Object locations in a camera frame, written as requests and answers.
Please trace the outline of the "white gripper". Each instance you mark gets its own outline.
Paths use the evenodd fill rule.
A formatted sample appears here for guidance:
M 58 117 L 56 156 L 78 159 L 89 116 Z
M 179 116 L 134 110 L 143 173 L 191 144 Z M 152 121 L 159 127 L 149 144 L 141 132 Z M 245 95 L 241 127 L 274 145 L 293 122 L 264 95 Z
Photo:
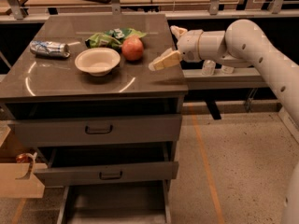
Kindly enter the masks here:
M 149 64 L 150 71 L 163 70 L 178 65 L 181 60 L 187 63 L 199 63 L 201 61 L 199 55 L 199 39 L 203 33 L 202 30 L 188 31 L 185 28 L 172 25 L 170 31 L 178 40 L 178 50 L 167 49 L 161 56 Z

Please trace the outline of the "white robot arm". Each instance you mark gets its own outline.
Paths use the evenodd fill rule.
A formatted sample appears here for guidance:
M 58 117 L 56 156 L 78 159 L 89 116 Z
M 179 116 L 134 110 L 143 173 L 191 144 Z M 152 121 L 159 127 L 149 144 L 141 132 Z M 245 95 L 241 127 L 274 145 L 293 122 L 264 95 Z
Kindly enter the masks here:
M 253 21 L 237 20 L 224 31 L 205 32 L 173 26 L 176 49 L 167 49 L 149 64 L 151 71 L 213 61 L 224 66 L 253 66 L 282 103 L 284 121 L 299 125 L 299 65 L 276 49 Z

